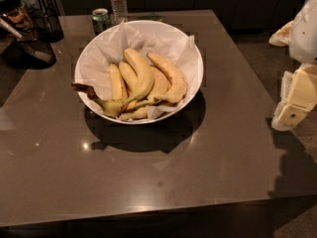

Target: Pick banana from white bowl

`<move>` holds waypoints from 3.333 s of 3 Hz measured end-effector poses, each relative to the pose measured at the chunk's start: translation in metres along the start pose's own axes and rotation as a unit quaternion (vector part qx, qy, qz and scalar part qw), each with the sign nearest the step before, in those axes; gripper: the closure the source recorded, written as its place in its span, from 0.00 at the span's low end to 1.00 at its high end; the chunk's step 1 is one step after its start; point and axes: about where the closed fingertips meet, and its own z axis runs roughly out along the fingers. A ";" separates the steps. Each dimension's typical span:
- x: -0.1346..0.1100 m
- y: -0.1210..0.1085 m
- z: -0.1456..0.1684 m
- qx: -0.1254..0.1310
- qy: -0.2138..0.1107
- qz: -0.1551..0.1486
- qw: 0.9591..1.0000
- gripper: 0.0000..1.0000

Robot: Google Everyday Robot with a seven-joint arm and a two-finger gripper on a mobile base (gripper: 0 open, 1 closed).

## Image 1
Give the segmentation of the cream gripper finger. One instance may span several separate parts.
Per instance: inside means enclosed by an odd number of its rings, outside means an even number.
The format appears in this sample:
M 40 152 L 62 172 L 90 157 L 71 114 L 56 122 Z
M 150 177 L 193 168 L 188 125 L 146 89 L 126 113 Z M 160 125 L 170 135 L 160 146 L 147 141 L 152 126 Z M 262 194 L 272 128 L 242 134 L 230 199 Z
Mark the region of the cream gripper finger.
M 293 22 L 290 21 L 277 30 L 274 34 L 271 35 L 268 42 L 277 47 L 285 47 L 289 43 L 290 30 L 293 25 Z
M 317 105 L 317 65 L 303 63 L 295 72 L 286 71 L 281 80 L 271 127 L 288 131 L 297 127 Z

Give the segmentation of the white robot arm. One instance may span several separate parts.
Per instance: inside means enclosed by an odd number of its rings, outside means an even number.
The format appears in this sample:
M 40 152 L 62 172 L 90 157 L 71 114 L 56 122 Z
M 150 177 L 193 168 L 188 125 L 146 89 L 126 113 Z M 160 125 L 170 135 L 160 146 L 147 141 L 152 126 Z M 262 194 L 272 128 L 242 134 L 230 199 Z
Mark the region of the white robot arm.
M 288 47 L 292 59 L 300 63 L 295 72 L 286 71 L 281 80 L 271 127 L 288 131 L 300 124 L 317 105 L 317 0 L 308 0 L 295 18 L 268 40 Z

